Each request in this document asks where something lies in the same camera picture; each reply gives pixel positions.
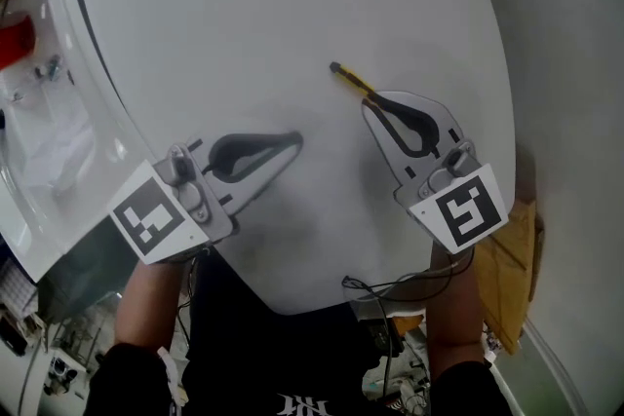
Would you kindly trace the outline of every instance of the white logo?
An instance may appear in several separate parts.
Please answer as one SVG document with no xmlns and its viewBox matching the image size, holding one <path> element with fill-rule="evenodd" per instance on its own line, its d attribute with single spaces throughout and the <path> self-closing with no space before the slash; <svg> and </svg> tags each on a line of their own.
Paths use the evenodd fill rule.
<svg viewBox="0 0 624 416">
<path fill-rule="evenodd" d="M 475 227 L 479 227 L 484 223 L 484 218 L 481 216 L 481 212 L 475 203 L 475 198 L 479 196 L 479 189 L 473 187 L 468 191 L 468 194 L 470 195 L 470 200 L 459 207 L 457 206 L 457 202 L 455 200 L 450 200 L 448 202 L 448 209 L 450 210 L 450 214 L 453 218 L 457 219 L 465 213 L 470 213 L 470 220 L 464 222 L 458 227 L 461 234 L 466 234 L 468 231 L 472 231 Z"/>
<path fill-rule="evenodd" d="M 152 235 L 149 234 L 148 231 L 150 227 L 154 227 L 156 231 L 162 231 L 163 228 L 165 228 L 165 226 L 173 220 L 170 213 L 162 205 L 159 205 L 154 210 L 150 211 L 142 219 L 137 217 L 137 214 L 132 207 L 126 208 L 124 210 L 124 215 L 133 227 L 137 227 L 138 224 L 140 224 L 141 227 L 144 228 L 140 233 L 140 238 L 144 243 L 147 243 L 152 239 Z"/>
<path fill-rule="evenodd" d="M 303 397 L 294 396 L 282 396 L 285 399 L 284 410 L 282 412 L 278 412 L 278 416 L 314 416 L 315 414 L 319 414 L 320 416 L 330 416 L 328 414 L 327 409 L 325 408 L 325 404 L 328 402 L 326 400 L 319 400 L 318 402 L 314 402 L 312 397 L 306 397 L 305 402 L 303 401 Z"/>
</svg>

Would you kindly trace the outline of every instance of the black wire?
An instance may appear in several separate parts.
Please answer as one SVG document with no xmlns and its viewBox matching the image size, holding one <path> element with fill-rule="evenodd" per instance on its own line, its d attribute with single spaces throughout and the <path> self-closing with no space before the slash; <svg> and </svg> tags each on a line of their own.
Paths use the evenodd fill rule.
<svg viewBox="0 0 624 416">
<path fill-rule="evenodd" d="M 429 296 L 425 296 L 425 297 L 421 297 L 418 299 L 414 299 L 414 298 L 389 298 L 384 296 L 383 294 L 374 291 L 372 289 L 372 286 L 369 286 L 368 284 L 364 283 L 361 280 L 358 280 L 356 278 L 350 278 L 349 276 L 345 276 L 344 279 L 342 280 L 342 287 L 345 287 L 347 289 L 362 289 L 364 291 L 367 291 L 370 295 L 374 296 L 377 300 L 385 300 L 386 302 L 395 302 L 395 303 L 414 303 L 414 302 L 423 302 L 426 300 L 430 300 L 432 298 L 435 298 L 436 296 L 444 293 L 447 288 L 450 285 L 450 281 L 452 280 L 453 276 L 459 276 L 460 274 L 463 274 L 464 272 L 466 272 L 468 270 L 468 268 L 470 267 L 470 265 L 472 264 L 473 259 L 475 258 L 475 249 L 474 247 L 472 247 L 471 249 L 471 254 L 470 254 L 470 260 L 468 261 L 468 263 L 466 264 L 466 266 L 460 270 L 457 273 L 454 273 L 452 271 L 452 269 L 450 269 L 449 273 L 444 276 L 445 278 L 447 278 L 447 281 L 445 282 L 445 285 L 442 287 L 442 289 L 436 291 L 435 293 L 432 293 Z M 429 277 L 420 277 L 420 279 L 437 279 L 439 276 L 429 276 Z M 408 283 L 410 280 L 405 280 L 405 281 L 398 281 L 396 282 L 396 284 L 404 284 L 404 283 Z"/>
<path fill-rule="evenodd" d="M 416 367 L 418 366 L 422 366 L 424 365 L 424 363 L 422 362 L 422 359 L 420 358 L 420 356 L 416 353 L 416 350 L 414 349 L 414 347 L 412 345 L 410 345 L 410 342 L 408 340 L 404 340 L 403 343 L 405 343 L 408 348 L 411 350 L 411 352 L 413 353 L 413 356 L 416 358 L 416 360 L 418 362 L 420 362 L 420 364 L 418 364 Z"/>
<path fill-rule="evenodd" d="M 457 275 L 461 274 L 462 272 L 465 272 L 465 270 L 466 269 L 463 269 L 461 272 L 456 273 L 454 275 L 457 276 Z M 428 274 L 426 274 L 426 271 L 425 271 L 425 272 L 423 272 L 421 274 L 414 274 L 413 276 L 410 276 L 409 278 L 405 278 L 402 281 L 389 281 L 387 283 L 371 284 L 371 285 L 369 285 L 369 287 L 373 288 L 373 289 L 375 289 L 376 287 L 384 287 L 384 286 L 390 287 L 390 286 L 395 286 L 397 284 L 410 283 L 411 281 L 438 280 L 438 279 L 442 279 L 442 278 L 447 278 L 448 276 L 449 276 L 449 274 L 440 274 L 440 275 L 437 275 L 437 276 L 429 276 Z M 351 281 L 357 281 L 357 282 L 359 281 L 359 280 L 354 279 L 354 278 L 349 278 L 348 276 L 345 277 L 345 280 L 347 280 L 347 281 L 351 280 Z M 353 287 L 353 286 L 345 286 L 345 287 L 348 287 L 350 289 L 358 289 L 358 288 Z"/>
<path fill-rule="evenodd" d="M 390 379 L 390 363 L 392 362 L 392 337 L 390 336 L 390 324 L 388 324 L 388 316 L 386 315 L 386 310 L 381 303 L 381 300 L 377 298 L 377 304 L 379 305 L 379 309 L 381 309 L 381 314 L 383 315 L 383 323 L 386 326 L 386 335 L 388 336 L 388 361 L 386 362 L 386 371 L 383 374 L 383 397 L 386 397 L 386 392 L 388 391 L 388 381 Z"/>
<path fill-rule="evenodd" d="M 193 299 L 192 281 L 193 281 L 193 270 L 195 269 L 196 263 L 197 263 L 197 257 L 193 259 L 193 262 L 191 263 L 191 268 L 188 270 L 188 278 L 186 279 L 188 300 L 184 302 L 182 305 L 179 305 L 177 307 L 177 312 L 176 312 L 177 321 L 179 322 L 179 325 L 182 328 L 182 334 L 184 335 L 184 338 L 186 339 L 186 345 L 190 345 L 191 339 L 190 339 L 190 336 L 188 335 L 188 331 L 186 330 L 186 327 L 184 326 L 184 322 L 182 322 L 182 317 L 180 316 L 179 312 L 182 309 L 188 307 L 191 304 L 191 301 Z"/>
<path fill-rule="evenodd" d="M 0 14 L 0 21 L 4 19 L 4 15 L 7 14 L 7 7 L 9 6 L 9 0 L 4 0 L 2 5 L 2 14 Z"/>
</svg>

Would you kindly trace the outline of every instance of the cable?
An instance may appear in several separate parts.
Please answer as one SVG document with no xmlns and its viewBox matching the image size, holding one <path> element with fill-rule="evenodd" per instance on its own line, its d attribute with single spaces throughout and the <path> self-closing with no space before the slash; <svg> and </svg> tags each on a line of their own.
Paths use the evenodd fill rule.
<svg viewBox="0 0 624 416">
<path fill-rule="evenodd" d="M 30 378 L 30 371 L 32 370 L 32 364 L 34 364 L 35 359 L 37 359 L 37 354 L 39 353 L 41 342 L 42 342 L 42 339 L 39 338 L 39 341 L 37 341 L 37 345 L 35 346 L 35 350 L 32 353 L 32 357 L 30 358 L 30 362 L 28 363 L 28 368 L 26 369 L 26 376 L 23 380 L 23 384 L 21 385 L 21 392 L 19 393 L 19 402 L 18 402 L 18 416 L 21 415 L 21 408 L 23 406 L 23 398 L 26 393 L 26 385 L 28 384 L 28 380 Z"/>
<path fill-rule="evenodd" d="M 422 361 L 422 358 L 416 353 L 416 350 L 414 349 L 412 345 L 410 345 L 410 342 L 404 338 L 403 343 L 405 343 L 408 346 L 408 348 L 413 353 L 413 356 L 416 358 L 418 362 L 420 362 L 420 364 L 418 364 L 416 367 L 418 367 L 419 365 L 424 366 L 424 362 Z"/>
<path fill-rule="evenodd" d="M 460 259 L 460 260 L 457 260 L 457 261 L 453 262 L 451 265 L 448 265 L 447 267 L 444 267 L 443 269 L 438 269 L 436 271 L 425 271 L 425 272 L 420 272 L 420 273 L 409 273 L 409 274 L 405 274 L 405 275 L 401 276 L 396 281 L 388 282 L 388 283 L 382 283 L 382 284 L 373 284 L 373 285 L 371 285 L 369 287 L 370 288 L 377 288 L 377 287 L 387 286 L 385 289 L 383 289 L 383 290 L 378 292 L 379 295 L 383 296 L 383 295 L 389 293 L 392 289 L 394 289 L 395 286 L 397 286 L 399 284 L 409 283 L 411 281 L 418 281 L 418 280 L 427 280 L 427 279 L 433 280 L 433 279 L 448 278 L 449 277 L 449 271 L 452 272 L 452 270 L 455 267 L 457 267 L 458 265 L 463 263 L 464 259 L 465 259 L 465 257 Z M 455 275 L 461 274 L 469 266 L 470 266 L 470 263 L 468 264 L 468 266 L 464 270 L 460 271 L 459 273 L 455 273 Z M 348 289 L 363 289 L 360 280 L 356 280 L 356 279 L 349 278 L 348 276 L 346 276 L 345 279 L 342 280 L 342 282 L 343 282 L 343 287 L 346 287 Z M 357 301 L 357 302 L 371 302 L 371 301 L 374 301 L 375 299 L 376 299 L 376 296 L 373 296 L 371 298 L 355 298 L 354 301 Z"/>
<path fill-rule="evenodd" d="M 7 7 L 9 7 L 9 0 L 4 0 L 2 4 L 2 14 L 0 14 L 0 21 L 3 21 L 4 15 L 7 14 Z"/>
<path fill-rule="evenodd" d="M 195 269 L 195 264 L 197 263 L 197 256 L 193 258 L 193 261 L 191 262 L 191 268 L 188 270 L 188 278 L 186 279 L 186 285 L 187 285 L 187 293 L 188 293 L 188 300 L 186 302 L 184 302 L 182 305 L 179 305 L 177 307 L 177 321 L 179 322 L 179 325 L 182 329 L 182 334 L 184 335 L 184 339 L 186 340 L 186 348 L 190 347 L 190 343 L 191 343 L 191 339 L 190 336 L 188 335 L 188 331 L 186 330 L 186 327 L 184 326 L 184 322 L 182 322 L 182 317 L 180 316 L 179 312 L 188 307 L 191 304 L 191 301 L 193 299 L 193 286 L 192 286 L 192 281 L 193 281 L 193 270 Z"/>
<path fill-rule="evenodd" d="M 386 335 L 388 336 L 388 361 L 386 362 L 386 371 L 383 374 L 383 397 L 386 397 L 386 393 L 388 391 L 388 380 L 390 379 L 390 364 L 392 362 L 392 337 L 390 336 L 390 325 L 388 324 L 388 316 L 386 315 L 386 310 L 381 303 L 381 300 L 377 299 L 377 304 L 379 305 L 379 309 L 381 309 L 381 314 L 383 315 L 383 323 L 386 326 Z"/>
<path fill-rule="evenodd" d="M 372 297 L 374 298 L 355 298 L 354 301 L 358 301 L 358 302 L 368 302 L 368 301 L 372 301 L 372 300 L 385 300 L 386 302 L 395 302 L 395 303 L 413 303 L 413 302 L 422 302 L 422 301 L 426 301 L 426 300 L 430 300 L 431 298 L 434 298 L 442 293 L 444 293 L 446 291 L 446 289 L 449 287 L 450 285 L 450 281 L 452 279 L 453 276 L 459 276 L 460 274 L 466 272 L 468 270 L 468 268 L 470 267 L 470 265 L 472 264 L 473 259 L 475 258 L 475 249 L 474 247 L 471 248 L 471 253 L 470 253 L 470 259 L 468 261 L 468 263 L 466 264 L 466 266 L 461 269 L 459 272 L 454 273 L 452 271 L 452 269 L 450 270 L 450 272 L 446 275 L 446 276 L 428 276 L 428 277 L 420 277 L 420 276 L 414 276 L 413 278 L 410 278 L 409 280 L 405 280 L 405 281 L 399 281 L 399 282 L 393 282 L 388 288 L 382 290 L 382 291 L 374 291 L 373 288 L 374 287 L 378 287 L 378 284 L 375 284 L 373 286 L 370 286 L 366 283 L 364 283 L 361 280 L 358 280 L 356 278 L 350 278 L 349 276 L 345 276 L 344 279 L 342 280 L 342 287 L 347 288 L 347 289 L 360 289 L 360 290 L 364 290 L 367 291 Z M 416 281 L 419 279 L 438 279 L 438 278 L 447 278 L 447 281 L 445 282 L 445 285 L 442 287 L 442 289 L 436 291 L 435 293 L 432 293 L 429 296 L 426 297 L 421 297 L 419 299 L 404 299 L 404 298 L 389 298 L 384 296 L 385 293 L 389 292 L 391 289 L 394 288 L 394 286 L 398 285 L 398 284 L 404 284 L 404 283 L 408 283 L 409 281 Z"/>
</svg>

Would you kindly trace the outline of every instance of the black shirt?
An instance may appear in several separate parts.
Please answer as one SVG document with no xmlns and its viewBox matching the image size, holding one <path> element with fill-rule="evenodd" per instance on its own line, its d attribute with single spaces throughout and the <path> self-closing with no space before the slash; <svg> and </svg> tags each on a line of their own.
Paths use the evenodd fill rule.
<svg viewBox="0 0 624 416">
<path fill-rule="evenodd" d="M 202 256 L 193 297 L 183 415 L 392 416 L 362 378 L 379 355 L 348 304 L 299 316 L 268 309 L 216 253 Z M 464 362 L 431 389 L 432 413 L 511 414 L 488 369 Z M 112 348 L 91 382 L 86 416 L 170 415 L 165 365 L 138 347 Z"/>
</svg>

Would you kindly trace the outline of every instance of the red object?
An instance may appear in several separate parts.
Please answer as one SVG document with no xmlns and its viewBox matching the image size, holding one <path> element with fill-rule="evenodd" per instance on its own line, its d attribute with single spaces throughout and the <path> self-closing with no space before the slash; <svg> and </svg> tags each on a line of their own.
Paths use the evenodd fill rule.
<svg viewBox="0 0 624 416">
<path fill-rule="evenodd" d="M 35 48 L 35 27 L 30 16 L 18 24 L 0 28 L 0 70 L 32 53 Z"/>
</svg>

